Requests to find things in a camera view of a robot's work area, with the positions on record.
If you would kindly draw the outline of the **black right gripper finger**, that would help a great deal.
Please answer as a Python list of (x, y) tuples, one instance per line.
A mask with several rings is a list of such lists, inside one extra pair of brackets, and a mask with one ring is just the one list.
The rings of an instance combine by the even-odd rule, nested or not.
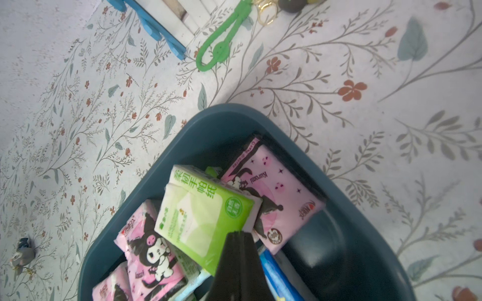
[(226, 236), (207, 300), (274, 300), (252, 235)]

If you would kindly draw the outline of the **blue tissue pack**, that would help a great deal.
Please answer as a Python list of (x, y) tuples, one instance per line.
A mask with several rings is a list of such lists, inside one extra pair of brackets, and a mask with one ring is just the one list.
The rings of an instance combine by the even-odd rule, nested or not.
[(266, 247), (260, 247), (258, 254), (268, 287), (275, 300), (304, 300), (298, 289), (290, 281), (289, 268), (291, 263), (285, 254), (279, 251), (273, 255)]

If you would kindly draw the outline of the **pink kuromi pack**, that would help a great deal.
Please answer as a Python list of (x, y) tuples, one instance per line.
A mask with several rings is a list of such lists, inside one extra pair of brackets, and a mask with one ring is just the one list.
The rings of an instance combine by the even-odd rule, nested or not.
[(220, 179), (262, 199), (254, 233), (273, 255), (326, 206), (256, 135)]
[(93, 301), (133, 300), (128, 276), (128, 263), (121, 263), (92, 290)]
[(157, 217), (153, 202), (146, 200), (114, 240), (127, 260), (134, 300), (170, 300), (187, 284), (174, 251), (154, 230)]

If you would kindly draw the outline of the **dark teal storage box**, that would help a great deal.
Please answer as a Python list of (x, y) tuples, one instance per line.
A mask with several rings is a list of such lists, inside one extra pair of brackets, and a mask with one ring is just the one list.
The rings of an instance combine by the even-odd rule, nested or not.
[(368, 219), (321, 169), (265, 115), (240, 104), (221, 104), (191, 118), (134, 188), (89, 248), (80, 270), (79, 300), (124, 258), (114, 239), (147, 199), (160, 199), (175, 164), (226, 167), (248, 137), (263, 135), (291, 171), (326, 196), (326, 208), (284, 247), (318, 300), (414, 300), (404, 268)]

